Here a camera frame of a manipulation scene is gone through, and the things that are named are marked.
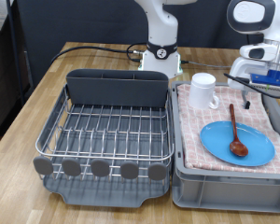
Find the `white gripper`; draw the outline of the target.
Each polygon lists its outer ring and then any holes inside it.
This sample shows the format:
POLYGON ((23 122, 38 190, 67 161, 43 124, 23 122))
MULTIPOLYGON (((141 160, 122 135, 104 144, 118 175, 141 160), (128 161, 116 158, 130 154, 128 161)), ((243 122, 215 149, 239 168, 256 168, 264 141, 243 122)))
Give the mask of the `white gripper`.
POLYGON ((258 91, 270 97, 280 97, 280 63, 237 58, 227 74, 231 88, 241 90, 243 108, 249 109, 248 91, 258 91))

